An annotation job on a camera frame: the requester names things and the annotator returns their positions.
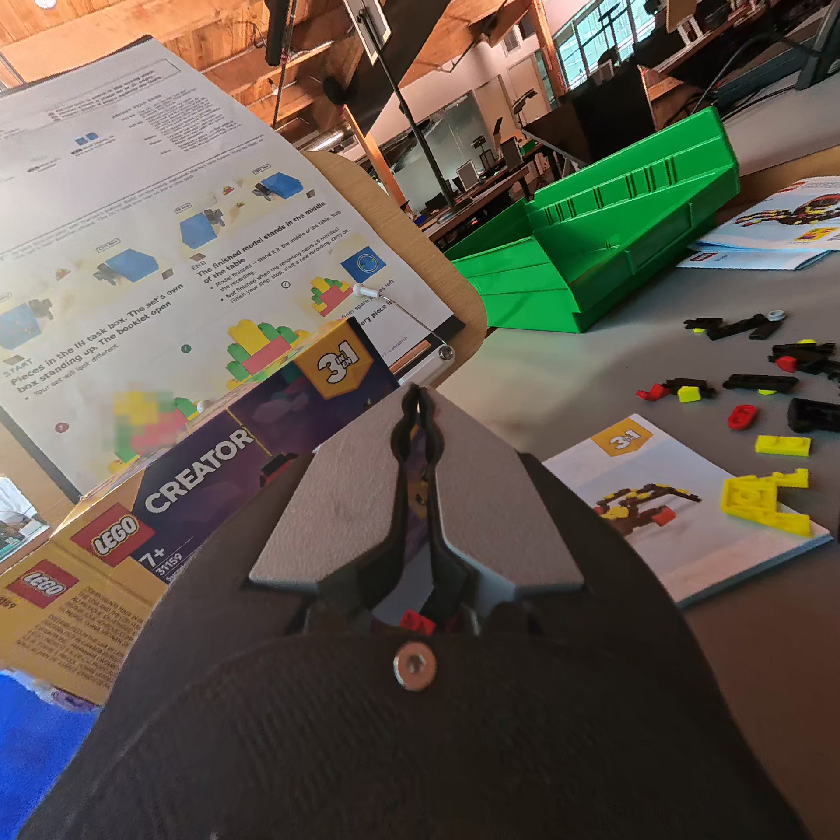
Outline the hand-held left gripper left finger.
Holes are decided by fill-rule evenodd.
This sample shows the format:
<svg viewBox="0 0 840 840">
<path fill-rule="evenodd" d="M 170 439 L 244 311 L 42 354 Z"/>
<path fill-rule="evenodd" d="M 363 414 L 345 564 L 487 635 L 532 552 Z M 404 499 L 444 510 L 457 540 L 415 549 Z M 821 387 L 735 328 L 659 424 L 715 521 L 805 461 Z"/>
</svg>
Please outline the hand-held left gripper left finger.
<svg viewBox="0 0 840 840">
<path fill-rule="evenodd" d="M 252 567 L 251 583 L 370 610 L 403 574 L 418 387 L 400 387 L 321 444 Z"/>
</svg>

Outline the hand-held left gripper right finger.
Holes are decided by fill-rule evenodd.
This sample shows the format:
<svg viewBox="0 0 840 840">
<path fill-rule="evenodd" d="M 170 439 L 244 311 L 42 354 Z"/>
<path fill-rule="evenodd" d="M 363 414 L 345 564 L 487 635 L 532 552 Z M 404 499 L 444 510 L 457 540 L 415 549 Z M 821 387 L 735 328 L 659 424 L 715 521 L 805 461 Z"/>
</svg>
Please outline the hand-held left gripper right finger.
<svg viewBox="0 0 840 840">
<path fill-rule="evenodd" d="M 421 390 L 430 617 L 578 592 L 584 577 L 519 452 L 438 394 Z"/>
</svg>

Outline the white panel on stand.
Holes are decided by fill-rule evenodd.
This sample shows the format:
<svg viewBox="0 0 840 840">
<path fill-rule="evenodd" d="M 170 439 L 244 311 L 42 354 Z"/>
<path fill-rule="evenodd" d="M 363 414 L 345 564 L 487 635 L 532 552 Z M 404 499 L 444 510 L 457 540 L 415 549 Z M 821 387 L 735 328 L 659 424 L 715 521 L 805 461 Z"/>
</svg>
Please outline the white panel on stand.
<svg viewBox="0 0 840 840">
<path fill-rule="evenodd" d="M 392 28 L 384 15 L 382 2 L 344 1 L 343 4 L 362 41 L 368 60 L 375 66 L 392 36 Z"/>
</svg>

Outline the blue plastic bin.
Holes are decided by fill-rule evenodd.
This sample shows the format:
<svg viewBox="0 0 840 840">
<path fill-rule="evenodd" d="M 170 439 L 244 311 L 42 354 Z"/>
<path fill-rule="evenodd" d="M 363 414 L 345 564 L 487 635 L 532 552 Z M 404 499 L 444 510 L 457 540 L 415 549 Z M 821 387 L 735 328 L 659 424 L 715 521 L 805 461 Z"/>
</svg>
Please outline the blue plastic bin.
<svg viewBox="0 0 840 840">
<path fill-rule="evenodd" d="M 78 751 L 99 708 L 26 675 L 1 676 L 1 838 L 15 838 Z"/>
</svg>

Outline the pile of lego pieces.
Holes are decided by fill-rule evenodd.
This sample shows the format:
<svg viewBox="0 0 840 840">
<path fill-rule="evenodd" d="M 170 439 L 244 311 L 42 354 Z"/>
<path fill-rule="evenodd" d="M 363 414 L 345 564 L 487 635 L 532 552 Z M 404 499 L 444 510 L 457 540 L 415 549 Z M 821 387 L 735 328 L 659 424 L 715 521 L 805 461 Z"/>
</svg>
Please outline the pile of lego pieces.
<svg viewBox="0 0 840 840">
<path fill-rule="evenodd" d="M 724 318 L 688 318 L 685 330 L 705 334 L 710 341 L 728 339 L 747 333 L 753 341 L 772 338 L 786 319 L 783 310 L 756 313 L 749 318 L 728 322 Z M 750 392 L 760 396 L 789 396 L 786 422 L 793 432 L 826 432 L 838 434 L 838 404 L 820 402 L 793 395 L 800 383 L 798 374 L 823 376 L 838 382 L 838 359 L 834 358 L 837 343 L 819 343 L 804 339 L 793 343 L 775 344 L 768 362 L 780 374 L 730 374 L 721 384 L 726 391 Z M 658 402 L 677 396 L 682 403 L 696 403 L 716 395 L 716 389 L 706 381 L 673 377 L 653 384 L 636 395 L 645 402 Z M 725 479 L 721 491 L 721 511 L 734 518 L 753 522 L 766 528 L 782 531 L 795 537 L 809 538 L 811 520 L 799 513 L 782 511 L 780 489 L 809 487 L 807 469 L 791 474 L 774 472 L 770 476 L 743 476 Z"/>
</svg>

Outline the green plastic bin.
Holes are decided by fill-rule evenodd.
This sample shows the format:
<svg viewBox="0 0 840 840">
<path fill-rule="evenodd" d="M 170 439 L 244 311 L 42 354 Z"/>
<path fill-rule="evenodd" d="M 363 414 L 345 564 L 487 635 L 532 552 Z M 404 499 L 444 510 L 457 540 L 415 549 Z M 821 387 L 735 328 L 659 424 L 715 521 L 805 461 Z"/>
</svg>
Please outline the green plastic bin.
<svg viewBox="0 0 840 840">
<path fill-rule="evenodd" d="M 496 329 L 582 333 L 716 225 L 739 194 L 714 108 L 520 200 L 445 251 Z"/>
</svg>

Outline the open spider instruction booklet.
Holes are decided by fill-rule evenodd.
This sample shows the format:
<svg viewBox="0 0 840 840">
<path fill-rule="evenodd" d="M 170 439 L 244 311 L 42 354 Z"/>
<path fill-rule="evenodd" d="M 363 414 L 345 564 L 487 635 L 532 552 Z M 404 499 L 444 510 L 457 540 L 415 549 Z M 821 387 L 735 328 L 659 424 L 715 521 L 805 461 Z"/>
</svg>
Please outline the open spider instruction booklet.
<svg viewBox="0 0 840 840">
<path fill-rule="evenodd" d="M 543 462 L 642 558 L 679 606 L 703 600 L 833 540 L 809 538 L 724 514 L 733 477 L 640 415 L 631 415 Z M 798 469 L 774 472 L 791 474 Z"/>
</svg>

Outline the printed instruction sheet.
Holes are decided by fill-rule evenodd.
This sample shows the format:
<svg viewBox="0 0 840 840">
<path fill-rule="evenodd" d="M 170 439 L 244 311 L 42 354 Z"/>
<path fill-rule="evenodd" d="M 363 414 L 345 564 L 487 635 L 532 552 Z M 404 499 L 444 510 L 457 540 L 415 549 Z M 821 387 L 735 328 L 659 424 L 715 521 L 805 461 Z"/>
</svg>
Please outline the printed instruction sheet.
<svg viewBox="0 0 840 840">
<path fill-rule="evenodd" d="M 72 501 L 353 317 L 398 377 L 465 324 L 361 199 L 145 36 L 2 95 L 2 424 Z"/>
</svg>

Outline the purple lego set box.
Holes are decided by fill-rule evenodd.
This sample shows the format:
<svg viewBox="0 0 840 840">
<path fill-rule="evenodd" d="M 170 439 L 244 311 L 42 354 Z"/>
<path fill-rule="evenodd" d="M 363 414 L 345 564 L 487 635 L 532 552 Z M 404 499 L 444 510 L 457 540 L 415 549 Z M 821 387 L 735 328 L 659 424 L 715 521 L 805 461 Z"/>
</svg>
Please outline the purple lego set box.
<svg viewBox="0 0 840 840">
<path fill-rule="evenodd" d="M 358 320 L 329 322 L 87 493 L 2 563 L 2 674 L 68 711 L 108 697 L 142 625 L 219 527 L 293 462 L 390 395 Z"/>
</svg>

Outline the closed instruction booklet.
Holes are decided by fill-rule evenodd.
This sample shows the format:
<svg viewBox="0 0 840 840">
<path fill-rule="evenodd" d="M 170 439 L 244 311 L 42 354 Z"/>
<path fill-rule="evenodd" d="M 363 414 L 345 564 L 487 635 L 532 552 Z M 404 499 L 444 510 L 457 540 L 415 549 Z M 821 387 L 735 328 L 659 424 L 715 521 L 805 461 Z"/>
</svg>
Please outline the closed instruction booklet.
<svg viewBox="0 0 840 840">
<path fill-rule="evenodd" d="M 690 245 L 679 268 L 798 270 L 839 251 L 839 177 L 786 186 Z"/>
</svg>

